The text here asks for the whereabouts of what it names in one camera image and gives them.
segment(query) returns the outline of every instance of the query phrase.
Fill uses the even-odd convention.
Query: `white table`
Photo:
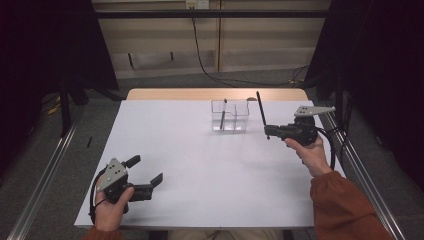
[[[237,90],[230,92],[238,98],[255,97],[251,93],[256,89]],[[273,125],[293,123],[300,105],[312,105],[310,101],[267,101],[262,92],[261,97],[267,123]],[[212,131],[210,100],[122,102],[96,174],[112,157],[125,161],[134,155],[140,155],[141,162],[129,169],[129,182],[145,184],[164,174],[151,201],[129,204],[122,227],[313,226],[308,170],[280,139],[266,139],[257,102],[250,102],[249,109],[247,131],[231,134]],[[315,120],[322,127],[319,118]],[[329,159],[328,143],[325,147]],[[343,174],[338,162],[336,169]],[[91,226],[88,199],[89,195],[75,222],[78,227]]]

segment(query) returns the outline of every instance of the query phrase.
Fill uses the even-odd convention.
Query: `aluminum rail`
[[[325,114],[325,116],[327,117],[327,120],[329,121],[331,127],[335,128],[337,126],[337,123],[335,121],[334,113],[327,113]],[[336,137],[340,145],[342,145],[345,139],[345,133],[338,131],[336,132]],[[353,167],[353,170],[358,176],[358,180],[362,185],[365,194],[368,196],[371,204],[374,206],[377,215],[383,223],[384,227],[387,229],[387,231],[389,231],[393,239],[405,239],[405,236],[399,228],[396,219],[393,216],[393,213],[390,211],[386,202],[383,200],[382,196],[374,185],[374,182],[372,181],[370,175],[365,169],[365,166],[362,164],[361,159],[359,158],[349,139],[346,139],[344,152],[347,155],[347,159],[349,160],[350,164]]]
[[[64,137],[59,140],[59,143],[50,158],[49,163],[47,164],[46,169],[41,176],[40,181],[38,182],[34,192],[32,193],[30,199],[28,200],[24,210],[18,217],[15,225],[12,228],[7,240],[23,240],[26,238],[29,229],[31,228],[32,222],[35,219],[35,216],[38,213],[38,210],[43,203],[44,197],[53,181],[53,178],[59,168],[60,162],[66,152],[66,149],[69,146],[69,143],[72,140],[72,137],[76,130],[76,125],[80,122],[85,106],[81,107],[76,113],[75,122],[72,124],[69,131]]]

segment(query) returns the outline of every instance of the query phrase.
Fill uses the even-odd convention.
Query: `transparent box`
[[[247,100],[212,100],[213,131],[246,131],[249,120]]]

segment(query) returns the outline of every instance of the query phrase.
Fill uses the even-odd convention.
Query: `black cable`
[[[333,136],[334,134],[336,134],[340,130],[341,130],[341,127],[338,127],[337,126],[337,127],[333,128],[333,129],[328,130],[327,131],[327,134],[330,134],[330,136]]]
[[[322,128],[316,128],[318,130],[318,132],[320,132],[322,135],[324,135],[324,137],[327,138],[328,142],[330,143],[330,155],[331,155],[331,159],[330,159],[330,168],[332,170],[334,170],[334,167],[336,166],[336,152],[334,149],[334,142],[333,139],[331,138],[330,135],[327,134],[327,132],[322,129]]]
[[[293,78],[292,78],[293,88],[296,85],[297,76],[303,71],[303,69],[306,69],[306,68],[309,68],[309,65],[305,65],[303,67],[299,67],[299,68],[296,68],[296,69],[293,70],[293,75],[292,75],[293,76]]]
[[[226,83],[225,81],[232,81],[232,82],[241,82],[241,83],[248,83],[248,84],[256,84],[256,85],[263,85],[263,86],[272,86],[272,87],[278,87],[278,86],[284,86],[287,84],[290,84],[291,81],[287,81],[284,83],[259,83],[259,82],[252,82],[252,81],[245,81],[245,80],[239,80],[239,79],[227,79],[227,78],[216,78],[211,76],[209,73],[206,72],[205,68],[203,67],[202,58],[200,57],[200,50],[199,50],[199,42],[197,40],[197,28],[196,28],[196,20],[195,18],[192,18],[193,23],[193,30],[194,30],[194,39],[196,41],[196,49],[197,49],[197,57],[199,59],[200,68],[202,69],[203,73],[208,76],[211,80],[225,84],[227,86],[237,88],[236,86]]]
[[[321,81],[321,79],[325,79],[325,78],[329,78],[329,77],[331,77],[331,72],[324,70],[324,71],[321,71],[320,73],[318,73],[316,76],[302,82],[297,87],[301,88],[301,89],[307,89],[307,88],[315,87],[315,86],[318,85],[318,83]]]
[[[347,105],[346,105],[346,112],[344,115],[344,119],[343,119],[343,129],[344,129],[344,138],[343,138],[343,142],[342,142],[342,146],[340,148],[340,154],[339,154],[339,162],[340,165],[343,168],[343,149],[346,146],[346,142],[348,140],[348,134],[349,134],[349,123],[350,123],[350,118],[352,116],[352,107],[353,107],[353,103],[352,103],[352,98],[349,96],[348,97],[348,101],[347,101]]]
[[[102,203],[103,201],[105,201],[107,198],[103,199],[102,201],[100,201],[98,204],[94,205],[93,201],[94,201],[94,191],[96,189],[96,184],[97,181],[99,181],[100,176],[102,176],[105,172],[106,172],[106,168],[103,168],[98,174],[97,176],[94,178],[93,183],[91,184],[91,193],[90,193],[90,212],[88,213],[88,215],[90,215],[91,217],[91,222],[93,222],[93,224],[96,223],[96,207]]]

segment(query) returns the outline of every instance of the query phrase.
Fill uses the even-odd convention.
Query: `human hand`
[[[296,151],[296,154],[303,160],[303,163],[309,169],[309,173],[312,177],[318,177],[333,171],[330,166],[328,166],[324,152],[324,143],[320,136],[318,136],[315,143],[308,146],[302,146],[291,138],[286,138],[284,142],[287,146]]]
[[[121,225],[122,215],[124,214],[124,207],[134,194],[134,188],[127,188],[119,198],[118,202],[113,204],[111,202],[103,201],[106,199],[105,192],[99,192],[96,194],[96,221],[95,227],[97,230],[110,232],[118,230]]]

